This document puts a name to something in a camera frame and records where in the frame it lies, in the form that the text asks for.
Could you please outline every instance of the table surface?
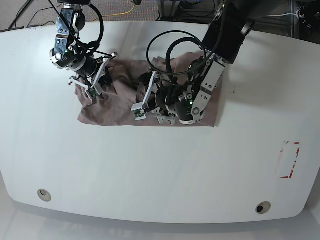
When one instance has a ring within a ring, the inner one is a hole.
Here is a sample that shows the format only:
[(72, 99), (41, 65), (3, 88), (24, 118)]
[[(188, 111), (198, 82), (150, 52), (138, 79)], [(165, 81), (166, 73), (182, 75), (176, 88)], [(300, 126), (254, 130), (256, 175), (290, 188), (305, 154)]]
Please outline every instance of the table surface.
[[(150, 40), (169, 30), (201, 39), (207, 26), (106, 22), (99, 50), (145, 60)], [(156, 223), (262, 221), (303, 210), (320, 167), (320, 46), (250, 33), (224, 71), (215, 128), (102, 127), (77, 121), (73, 73), (49, 60), (55, 35), (54, 26), (0, 33), (0, 170), (12, 199)], [(98, 35), (98, 23), (80, 33), (83, 42)], [(181, 37), (159, 39), (150, 56), (164, 57)], [(197, 50), (185, 43), (173, 56)], [(40, 200), (39, 189), (52, 200)], [(257, 214), (266, 201), (270, 211)]]

